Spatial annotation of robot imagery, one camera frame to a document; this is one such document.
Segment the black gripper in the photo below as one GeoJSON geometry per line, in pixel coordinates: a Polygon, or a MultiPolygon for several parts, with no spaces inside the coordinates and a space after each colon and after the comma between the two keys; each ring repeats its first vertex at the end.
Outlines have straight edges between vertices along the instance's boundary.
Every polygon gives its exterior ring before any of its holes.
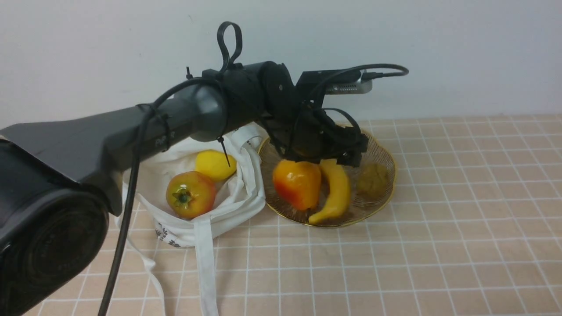
{"type": "Polygon", "coordinates": [[[267,116],[266,132],[277,154],[293,162],[319,164],[334,159],[338,165],[359,167],[368,149],[368,136],[347,112],[332,110],[345,117],[349,125],[339,125],[331,119],[329,108],[309,105],[297,109],[295,116],[287,120],[267,116]]]}

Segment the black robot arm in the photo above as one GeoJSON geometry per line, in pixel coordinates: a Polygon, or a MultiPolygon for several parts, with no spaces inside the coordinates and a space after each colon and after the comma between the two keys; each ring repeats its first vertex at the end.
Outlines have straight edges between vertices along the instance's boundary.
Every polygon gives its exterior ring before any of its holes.
{"type": "Polygon", "coordinates": [[[226,61],[176,85],[155,102],[1,130],[1,314],[22,316],[82,272],[99,253],[109,216],[124,215],[110,272],[119,271],[133,196],[121,197],[121,174],[137,181],[139,164],[186,138],[223,142],[259,123],[277,152],[294,161],[335,158],[358,166],[367,137],[339,127],[322,109],[326,94],[377,78],[372,65],[310,71],[296,85],[283,64],[226,61]]]}

